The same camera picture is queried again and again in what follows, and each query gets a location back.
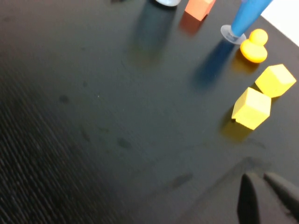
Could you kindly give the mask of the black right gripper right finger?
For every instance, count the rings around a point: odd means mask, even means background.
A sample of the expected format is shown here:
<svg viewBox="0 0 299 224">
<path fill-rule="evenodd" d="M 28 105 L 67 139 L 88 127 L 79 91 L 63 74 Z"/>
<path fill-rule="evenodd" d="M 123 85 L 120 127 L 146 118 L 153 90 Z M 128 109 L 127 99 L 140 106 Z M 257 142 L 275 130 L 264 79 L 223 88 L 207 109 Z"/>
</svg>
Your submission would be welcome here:
<svg viewBox="0 0 299 224">
<path fill-rule="evenodd" d="M 264 173 L 263 178 L 291 214 L 299 217 L 299 188 L 273 172 Z"/>
</svg>

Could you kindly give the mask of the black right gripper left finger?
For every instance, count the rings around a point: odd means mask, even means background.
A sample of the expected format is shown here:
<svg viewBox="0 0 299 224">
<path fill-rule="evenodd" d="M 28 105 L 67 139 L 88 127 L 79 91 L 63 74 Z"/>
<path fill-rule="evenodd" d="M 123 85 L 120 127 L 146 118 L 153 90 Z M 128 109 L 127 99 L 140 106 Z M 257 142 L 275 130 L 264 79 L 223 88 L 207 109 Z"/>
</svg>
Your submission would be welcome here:
<svg viewBox="0 0 299 224">
<path fill-rule="evenodd" d="M 237 214 L 241 224 L 297 224 L 275 191 L 255 173 L 245 173 L 241 179 Z"/>
</svg>

